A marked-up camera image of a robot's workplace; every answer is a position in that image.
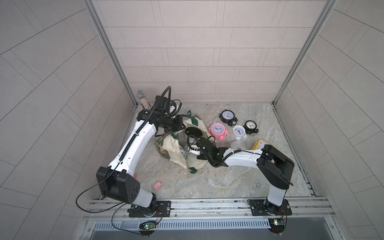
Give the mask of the yellow square alarm clock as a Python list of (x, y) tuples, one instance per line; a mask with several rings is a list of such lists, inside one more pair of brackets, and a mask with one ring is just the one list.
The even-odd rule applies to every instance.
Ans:
[(272, 145), (271, 143), (266, 142), (263, 139), (258, 140), (255, 145), (253, 146), (253, 150), (261, 150), (264, 148), (265, 145)]

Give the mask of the white rounded square alarm clock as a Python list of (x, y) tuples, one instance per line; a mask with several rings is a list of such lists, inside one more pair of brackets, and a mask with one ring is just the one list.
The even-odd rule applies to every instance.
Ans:
[(233, 150), (246, 150), (247, 147), (245, 146), (245, 144), (242, 141), (237, 140), (237, 141), (234, 141), (231, 143), (231, 149), (233, 149)]

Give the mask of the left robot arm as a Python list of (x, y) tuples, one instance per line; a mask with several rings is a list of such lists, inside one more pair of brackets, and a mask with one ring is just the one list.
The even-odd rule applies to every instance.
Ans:
[(159, 128), (167, 134), (185, 127), (182, 115), (171, 117), (160, 109), (140, 111), (124, 147), (107, 168), (100, 167), (96, 173), (102, 196), (137, 206), (144, 215), (153, 215), (157, 208), (156, 195), (144, 190), (134, 178), (136, 166), (147, 143)]

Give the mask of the pink twin bell alarm clock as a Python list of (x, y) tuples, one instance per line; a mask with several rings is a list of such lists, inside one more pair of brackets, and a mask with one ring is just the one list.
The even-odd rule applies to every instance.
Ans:
[(209, 133), (215, 137), (216, 140), (226, 140), (228, 138), (229, 132), (225, 126), (221, 123), (214, 122), (209, 127)]

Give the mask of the white plastic alarm clock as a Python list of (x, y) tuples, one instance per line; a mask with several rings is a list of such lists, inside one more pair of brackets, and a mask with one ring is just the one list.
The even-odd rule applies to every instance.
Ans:
[(236, 125), (233, 127), (233, 132), (236, 141), (244, 142), (247, 139), (246, 129), (243, 126)]

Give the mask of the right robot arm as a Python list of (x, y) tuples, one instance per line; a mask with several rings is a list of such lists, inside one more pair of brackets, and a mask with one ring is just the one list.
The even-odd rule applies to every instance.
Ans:
[(233, 150), (217, 148), (213, 143), (200, 138), (189, 145), (190, 152), (200, 160), (207, 160), (215, 167), (248, 167), (260, 170), (270, 183), (269, 192), (265, 200), (247, 200), (253, 216), (281, 216), (292, 215), (291, 207), (285, 199), (290, 186), (295, 163), (272, 145), (265, 145), (259, 150)]

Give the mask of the black twin bell alarm clock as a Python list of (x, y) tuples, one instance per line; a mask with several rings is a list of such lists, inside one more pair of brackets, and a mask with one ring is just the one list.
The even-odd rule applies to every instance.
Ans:
[(227, 124), (230, 127), (235, 126), (238, 122), (235, 113), (227, 109), (225, 109), (219, 114), (219, 118), (223, 123)]

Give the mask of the canvas tote bag green handles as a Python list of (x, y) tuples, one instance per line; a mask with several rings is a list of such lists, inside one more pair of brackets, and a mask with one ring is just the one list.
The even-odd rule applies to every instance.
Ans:
[(192, 152), (189, 152), (189, 147), (196, 145), (197, 141), (193, 138), (188, 140), (188, 132), (197, 138), (209, 138), (211, 134), (202, 119), (198, 115), (192, 115), (191, 111), (183, 117), (183, 124), (186, 126), (184, 130), (159, 137), (154, 140), (154, 144), (162, 157), (184, 169), (189, 169), (194, 174), (208, 161), (198, 159), (198, 149), (192, 149)]

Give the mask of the small black alarm clock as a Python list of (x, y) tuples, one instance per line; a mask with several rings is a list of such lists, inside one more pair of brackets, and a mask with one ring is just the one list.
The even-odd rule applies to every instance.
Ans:
[(248, 120), (244, 124), (244, 128), (247, 135), (256, 135), (259, 132), (256, 122)]

